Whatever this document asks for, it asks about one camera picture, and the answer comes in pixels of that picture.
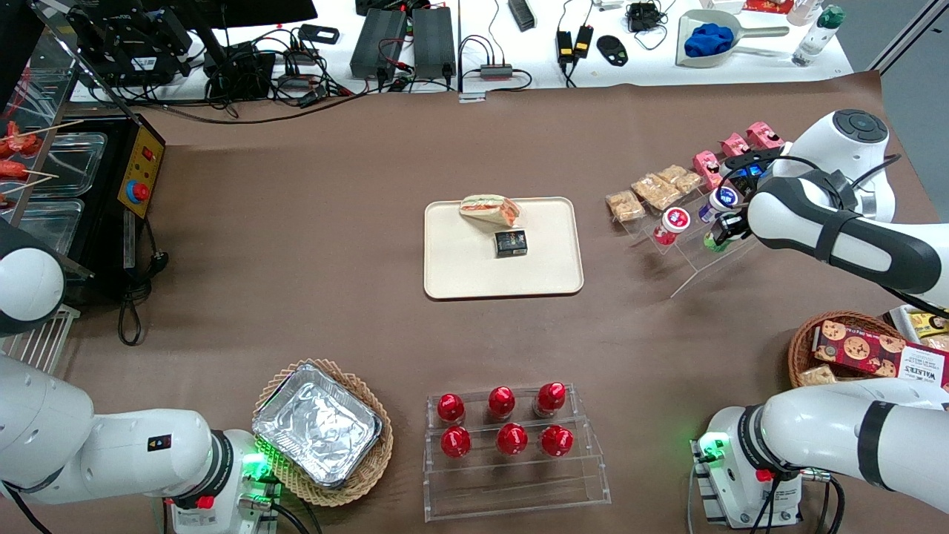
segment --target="aluminum foil tray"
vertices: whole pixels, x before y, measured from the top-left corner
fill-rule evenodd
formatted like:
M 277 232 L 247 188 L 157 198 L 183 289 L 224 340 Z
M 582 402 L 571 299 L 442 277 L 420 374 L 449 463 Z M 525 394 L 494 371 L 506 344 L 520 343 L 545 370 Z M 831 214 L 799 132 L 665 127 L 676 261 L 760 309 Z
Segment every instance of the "aluminum foil tray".
M 268 399 L 252 427 L 317 485 L 337 488 L 376 444 L 382 420 L 338 382 L 304 364 Z

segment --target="blue cloth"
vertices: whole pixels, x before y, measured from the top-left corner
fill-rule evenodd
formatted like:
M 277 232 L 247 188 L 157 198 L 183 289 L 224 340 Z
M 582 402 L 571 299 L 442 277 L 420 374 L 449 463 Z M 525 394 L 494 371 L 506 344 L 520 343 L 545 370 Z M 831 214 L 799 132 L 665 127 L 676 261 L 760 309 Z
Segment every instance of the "blue cloth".
M 735 41 L 735 34 L 718 24 L 703 24 L 685 41 L 685 55 L 689 57 L 714 56 L 727 52 Z

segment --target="woven basket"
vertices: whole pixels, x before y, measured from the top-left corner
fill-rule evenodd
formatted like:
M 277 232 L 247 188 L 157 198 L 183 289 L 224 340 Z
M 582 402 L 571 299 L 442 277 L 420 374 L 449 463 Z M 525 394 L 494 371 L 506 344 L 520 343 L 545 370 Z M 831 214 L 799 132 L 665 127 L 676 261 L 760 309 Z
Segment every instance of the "woven basket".
M 340 371 L 336 363 L 329 360 L 300 360 L 273 377 L 273 380 L 260 393 L 260 399 L 257 401 L 253 414 L 256 415 L 260 411 L 270 395 L 283 383 L 285 378 L 305 363 L 312 364 L 320 371 L 331 376 L 379 415 L 383 424 L 379 441 L 369 450 L 353 474 L 346 480 L 345 486 L 340 489 L 326 489 L 316 486 L 306 471 L 260 438 L 257 438 L 257 446 L 267 455 L 273 474 L 297 497 L 318 506 L 340 506 L 352 503 L 376 485 L 382 477 L 385 467 L 388 466 L 389 459 L 392 458 L 392 421 L 389 420 L 389 415 L 385 412 L 385 408 L 382 407 L 379 399 L 372 394 L 372 391 L 359 377 L 355 374 Z
M 870 315 L 848 312 L 846 310 L 837 310 L 835 312 L 815 315 L 805 321 L 805 323 L 801 325 L 801 328 L 797 329 L 797 332 L 794 333 L 794 337 L 791 339 L 791 345 L 788 347 L 788 372 L 791 374 L 791 384 L 796 388 L 803 386 L 798 373 L 827 364 L 827 362 L 814 358 L 811 354 L 811 348 L 814 343 L 814 328 L 826 320 L 832 320 L 877 334 L 890 335 L 897 339 L 905 339 L 895 328 Z M 859 372 L 855 369 L 839 365 L 833 366 L 833 373 L 838 378 L 869 378 L 873 376 L 866 372 Z

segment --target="red knob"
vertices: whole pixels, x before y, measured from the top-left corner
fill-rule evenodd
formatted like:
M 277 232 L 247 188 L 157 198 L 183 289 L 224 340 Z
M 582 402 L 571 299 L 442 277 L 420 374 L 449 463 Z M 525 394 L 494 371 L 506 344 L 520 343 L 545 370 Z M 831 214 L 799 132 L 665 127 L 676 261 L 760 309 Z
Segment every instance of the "red knob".
M 511 388 L 501 386 L 494 388 L 488 395 L 488 410 L 497 419 L 507 419 L 514 411 L 514 393 Z
M 214 497 L 212 497 L 211 495 L 202 495 L 201 497 L 197 498 L 197 501 L 195 501 L 195 505 L 198 507 L 198 509 L 202 509 L 202 510 L 211 509 L 214 507 Z
M 465 403 L 454 393 L 445 393 L 438 400 L 438 417 L 445 423 L 456 423 L 465 416 Z
M 148 190 L 148 186 L 144 183 L 136 183 L 132 186 L 132 195 L 135 196 L 136 200 L 148 200 L 152 196 L 152 192 Z
M 441 434 L 441 451 L 446 456 L 461 458 L 472 449 L 472 438 L 468 431 L 459 426 L 451 427 Z
M 520 454 L 528 447 L 528 434 L 524 427 L 516 423 L 508 423 L 497 433 L 497 449 L 513 456 Z
M 573 447 L 573 432 L 560 425 L 551 425 L 541 432 L 540 447 L 550 456 L 563 456 Z
M 537 415 L 541 417 L 550 417 L 567 402 L 567 386 L 560 382 L 551 382 L 545 384 L 537 393 L 537 399 L 534 402 Z

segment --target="white scoop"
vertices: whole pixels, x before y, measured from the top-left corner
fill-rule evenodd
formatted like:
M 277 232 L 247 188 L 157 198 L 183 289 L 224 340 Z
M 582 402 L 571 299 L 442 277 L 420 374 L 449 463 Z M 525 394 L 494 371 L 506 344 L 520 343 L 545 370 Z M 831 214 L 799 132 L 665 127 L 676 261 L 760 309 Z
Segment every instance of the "white scoop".
M 730 29 L 735 35 L 732 47 L 712 56 L 689 57 L 685 55 L 685 41 L 692 37 L 692 32 L 703 24 L 718 24 Z M 787 26 L 772 26 L 768 28 L 744 28 L 738 19 L 731 13 L 719 10 L 689 10 L 679 19 L 679 44 L 676 48 L 676 65 L 682 67 L 707 68 L 721 65 L 732 55 L 743 37 L 783 37 L 791 31 Z

